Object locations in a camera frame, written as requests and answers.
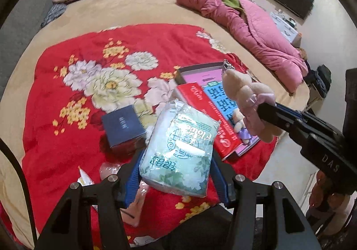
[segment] white tile floor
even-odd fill
[[[284,134],[255,182],[271,185],[274,181],[281,181],[299,202],[310,176],[317,170],[301,156],[300,149],[288,134]],[[262,206],[257,206],[257,217],[263,217]]]

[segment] bed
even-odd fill
[[[59,19],[40,30],[20,58],[0,103],[0,136],[19,162],[25,154],[23,132],[26,101],[33,84],[38,58],[46,48],[54,44],[115,26],[172,23],[204,28],[214,39],[234,52],[259,81],[274,90],[277,102],[294,110],[304,110],[309,99],[309,89],[305,83],[302,83],[294,94],[289,94],[274,75],[225,29],[210,19],[176,5],[175,2],[176,0],[83,0],[69,5]],[[3,180],[0,188],[1,202],[10,217],[17,238],[31,247],[31,231],[21,185],[4,155],[0,155],[0,175]]]

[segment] plush toy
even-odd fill
[[[239,111],[239,108],[234,109],[233,111],[233,122],[234,122],[234,132],[238,133],[239,138],[244,144],[248,144],[252,136],[246,129],[244,124],[244,115]]]
[[[272,89],[259,82],[252,82],[248,74],[227,69],[222,76],[222,84],[227,97],[237,102],[245,116],[243,122],[251,135],[257,135],[264,142],[271,142],[274,136],[283,132],[280,128],[261,120],[256,112],[259,104],[275,104]]]

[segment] plush toy head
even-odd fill
[[[222,76],[223,89],[227,97],[237,102],[238,108],[245,115],[244,123],[251,135],[257,135],[264,142],[271,142],[274,136],[283,132],[280,128],[260,120],[256,111],[250,106],[252,99],[266,98],[266,102],[275,102],[274,92],[267,85],[252,82],[248,74],[228,69]]]

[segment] plastic packaging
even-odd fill
[[[178,100],[161,111],[140,163],[150,186],[182,196],[206,196],[219,122]]]
[[[108,176],[117,174],[121,165],[117,163],[104,162],[99,168],[100,179],[104,180]],[[128,208],[121,208],[121,218],[123,222],[137,227],[140,222],[140,215],[142,206],[144,205],[145,196],[149,189],[149,186],[141,181],[139,185],[139,189],[136,192],[135,200],[129,205]]]

